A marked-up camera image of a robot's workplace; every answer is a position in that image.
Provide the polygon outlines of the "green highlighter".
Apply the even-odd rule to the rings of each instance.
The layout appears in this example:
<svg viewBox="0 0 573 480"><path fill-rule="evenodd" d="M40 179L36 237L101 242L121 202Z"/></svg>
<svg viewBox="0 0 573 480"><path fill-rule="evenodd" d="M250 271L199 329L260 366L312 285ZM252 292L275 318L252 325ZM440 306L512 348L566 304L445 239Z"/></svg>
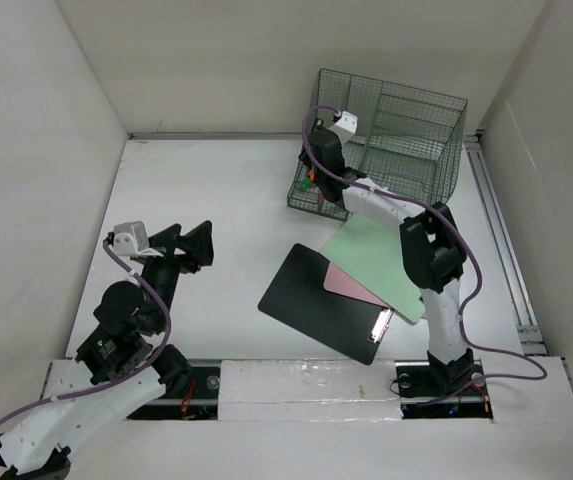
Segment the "green highlighter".
<svg viewBox="0 0 573 480"><path fill-rule="evenodd" d="M314 184L309 179L304 179L300 183L300 189L302 191L307 191L307 190L311 189L313 186L314 186Z"/></svg>

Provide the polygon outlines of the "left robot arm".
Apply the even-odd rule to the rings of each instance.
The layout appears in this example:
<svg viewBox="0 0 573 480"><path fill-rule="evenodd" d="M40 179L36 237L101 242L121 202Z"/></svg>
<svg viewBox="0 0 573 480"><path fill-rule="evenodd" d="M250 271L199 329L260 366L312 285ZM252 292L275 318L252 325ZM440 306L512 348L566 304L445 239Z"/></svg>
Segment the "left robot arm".
<svg viewBox="0 0 573 480"><path fill-rule="evenodd" d="M182 418L198 415L198 382L170 342L170 310L183 274L212 265L212 224L178 224L148 235L140 221L115 226L104 252L127 274L110 285L93 315L96 328L49 395L0 419L5 479L64 479L93 435L166 396Z"/></svg>

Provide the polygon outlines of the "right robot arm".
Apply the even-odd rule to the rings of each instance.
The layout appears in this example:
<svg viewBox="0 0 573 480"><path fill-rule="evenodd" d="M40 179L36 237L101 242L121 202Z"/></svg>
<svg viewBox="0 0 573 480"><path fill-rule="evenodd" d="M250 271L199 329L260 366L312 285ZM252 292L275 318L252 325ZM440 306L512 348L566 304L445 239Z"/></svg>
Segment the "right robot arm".
<svg viewBox="0 0 573 480"><path fill-rule="evenodd" d="M449 208L404 199L347 166L334 127L305 128L299 161L326 200L399 232L405 273L420 289L426 309L432 394L459 392L472 378L474 360L461 329L460 280L467 252Z"/></svg>

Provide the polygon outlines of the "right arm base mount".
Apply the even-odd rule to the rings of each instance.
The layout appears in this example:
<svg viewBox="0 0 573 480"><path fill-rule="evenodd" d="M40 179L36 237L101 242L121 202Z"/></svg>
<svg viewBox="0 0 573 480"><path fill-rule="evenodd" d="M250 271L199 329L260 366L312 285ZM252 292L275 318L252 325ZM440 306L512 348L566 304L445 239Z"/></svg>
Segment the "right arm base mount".
<svg viewBox="0 0 573 480"><path fill-rule="evenodd" d="M472 378L484 373L482 364L475 360L469 373L452 386L440 387L437 376L425 361L396 361L396 377L389 389L400 399L403 420L463 420L494 418L488 388L481 381L465 390L462 387Z"/></svg>

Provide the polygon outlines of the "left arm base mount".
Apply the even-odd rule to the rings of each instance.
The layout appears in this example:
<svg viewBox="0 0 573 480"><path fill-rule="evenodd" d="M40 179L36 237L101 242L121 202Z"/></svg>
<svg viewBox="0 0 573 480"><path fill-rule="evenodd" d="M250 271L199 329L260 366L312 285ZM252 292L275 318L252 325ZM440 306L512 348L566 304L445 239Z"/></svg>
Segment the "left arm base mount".
<svg viewBox="0 0 573 480"><path fill-rule="evenodd" d="M139 421L202 421L218 417L221 360L191 360L192 373L178 394L166 394L128 416Z"/></svg>

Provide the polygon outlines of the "green clipboard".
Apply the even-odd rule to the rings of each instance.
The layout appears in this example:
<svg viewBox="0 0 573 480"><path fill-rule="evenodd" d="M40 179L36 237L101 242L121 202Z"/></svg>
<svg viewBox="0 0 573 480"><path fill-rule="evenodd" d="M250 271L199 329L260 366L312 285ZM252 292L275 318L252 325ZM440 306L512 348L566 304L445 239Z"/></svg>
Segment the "green clipboard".
<svg viewBox="0 0 573 480"><path fill-rule="evenodd" d="M320 253L329 264L335 264L363 285L366 285L363 277L373 278L377 273L392 274L399 270L408 278L398 235L363 215L352 215Z"/></svg>

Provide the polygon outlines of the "black clipboard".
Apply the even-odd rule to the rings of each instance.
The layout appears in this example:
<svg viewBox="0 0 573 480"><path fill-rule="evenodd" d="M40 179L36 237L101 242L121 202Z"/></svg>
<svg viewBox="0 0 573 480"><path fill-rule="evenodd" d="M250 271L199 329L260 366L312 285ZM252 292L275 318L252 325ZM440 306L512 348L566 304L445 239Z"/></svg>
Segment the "black clipboard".
<svg viewBox="0 0 573 480"><path fill-rule="evenodd" d="M364 365L370 365L379 343L371 334L392 311L331 293L323 287L329 261L296 243L258 303L258 310Z"/></svg>

